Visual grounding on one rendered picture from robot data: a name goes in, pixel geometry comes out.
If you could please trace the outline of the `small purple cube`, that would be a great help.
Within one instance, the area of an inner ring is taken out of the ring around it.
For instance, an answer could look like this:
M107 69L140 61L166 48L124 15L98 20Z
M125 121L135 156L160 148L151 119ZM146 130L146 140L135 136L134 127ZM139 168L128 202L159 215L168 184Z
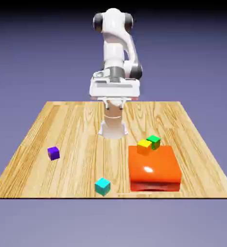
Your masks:
M60 152L56 146L48 148L47 151L48 151L48 156L51 161L60 158Z

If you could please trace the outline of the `small cyan cube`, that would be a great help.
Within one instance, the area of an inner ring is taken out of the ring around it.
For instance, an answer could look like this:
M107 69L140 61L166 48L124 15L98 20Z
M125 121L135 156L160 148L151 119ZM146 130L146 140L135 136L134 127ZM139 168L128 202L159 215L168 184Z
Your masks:
M105 179L105 178L100 178L95 184L94 184L94 188L95 188L95 192L105 196L109 193L110 191L110 181Z

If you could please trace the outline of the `large orange box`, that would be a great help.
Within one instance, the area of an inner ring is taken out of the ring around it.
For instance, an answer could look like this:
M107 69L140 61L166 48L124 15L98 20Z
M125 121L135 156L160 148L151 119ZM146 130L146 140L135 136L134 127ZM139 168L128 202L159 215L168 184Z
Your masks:
M129 146L130 190L178 192L182 172L171 146L149 149L142 154L137 146Z

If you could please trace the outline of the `small green cube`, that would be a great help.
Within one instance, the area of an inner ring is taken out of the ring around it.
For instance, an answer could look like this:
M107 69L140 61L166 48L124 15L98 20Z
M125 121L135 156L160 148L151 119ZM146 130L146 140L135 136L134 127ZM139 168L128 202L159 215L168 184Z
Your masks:
M155 135L151 135L146 140L151 142L152 150L156 150L157 148L160 147L160 137L157 137Z

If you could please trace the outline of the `small yellow cube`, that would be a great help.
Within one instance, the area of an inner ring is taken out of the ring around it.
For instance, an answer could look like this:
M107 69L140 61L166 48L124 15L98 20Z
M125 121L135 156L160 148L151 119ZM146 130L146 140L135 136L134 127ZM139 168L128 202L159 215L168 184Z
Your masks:
M152 142L142 139L137 143L137 153L141 155L148 155L151 150Z

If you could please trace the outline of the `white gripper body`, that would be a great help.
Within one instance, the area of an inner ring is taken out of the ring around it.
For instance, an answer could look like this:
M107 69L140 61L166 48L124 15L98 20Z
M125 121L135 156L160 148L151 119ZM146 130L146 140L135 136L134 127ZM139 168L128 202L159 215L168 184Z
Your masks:
M92 77L89 95L93 99L138 98L140 96L140 81L120 78L120 82L110 82L109 77Z

